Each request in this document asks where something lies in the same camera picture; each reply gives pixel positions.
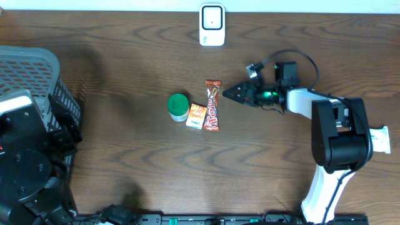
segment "chocolate bar wrapper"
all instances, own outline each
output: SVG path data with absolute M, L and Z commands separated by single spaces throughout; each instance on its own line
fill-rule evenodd
M 203 128 L 208 131 L 219 131 L 218 123 L 218 93 L 221 87 L 220 81 L 206 81 L 208 101 L 207 101 L 207 114 Z

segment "plastic basket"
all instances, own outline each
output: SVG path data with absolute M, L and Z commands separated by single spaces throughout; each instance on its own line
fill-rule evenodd
M 81 122 L 81 109 L 59 78 L 59 72 L 59 61 L 48 50 L 0 46 L 0 97 L 21 89 L 30 90 L 47 131 L 60 129 L 51 112 L 48 94 L 71 111 L 78 126 Z M 67 164 L 71 161 L 71 157 L 65 160 Z

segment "orange snack package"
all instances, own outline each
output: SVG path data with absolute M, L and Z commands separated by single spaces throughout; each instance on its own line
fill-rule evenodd
M 206 81 L 207 85 L 207 114 L 203 128 L 208 131 L 219 131 L 218 124 L 218 92 L 221 87 L 220 81 Z
M 198 106 L 193 103 L 190 108 L 189 116 L 187 117 L 186 125 L 191 128 L 201 129 L 203 127 L 206 113 L 206 107 Z

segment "wood grain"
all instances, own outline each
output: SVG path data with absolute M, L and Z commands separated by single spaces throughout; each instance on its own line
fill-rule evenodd
M 205 80 L 224 90 L 247 79 L 248 64 L 297 48 L 321 70 L 318 91 L 361 96 L 370 125 L 390 130 L 392 154 L 374 154 L 336 212 L 398 224 L 400 16 L 227 13 L 226 22 L 225 45 L 202 47 L 197 13 L 4 11 L 0 44 L 54 52 L 85 104 L 71 181 L 79 212 L 112 203 L 168 214 L 294 210 L 315 170 L 310 120 L 221 97 L 221 132 L 206 132 L 172 121 L 166 103 L 188 93 L 205 104 Z M 277 58 L 289 59 L 309 84 L 312 66 Z

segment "green lid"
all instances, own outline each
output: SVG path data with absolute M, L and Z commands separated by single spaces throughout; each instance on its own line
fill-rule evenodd
M 174 116 L 182 116 L 189 109 L 189 101 L 183 94 L 173 94 L 168 99 L 168 111 Z

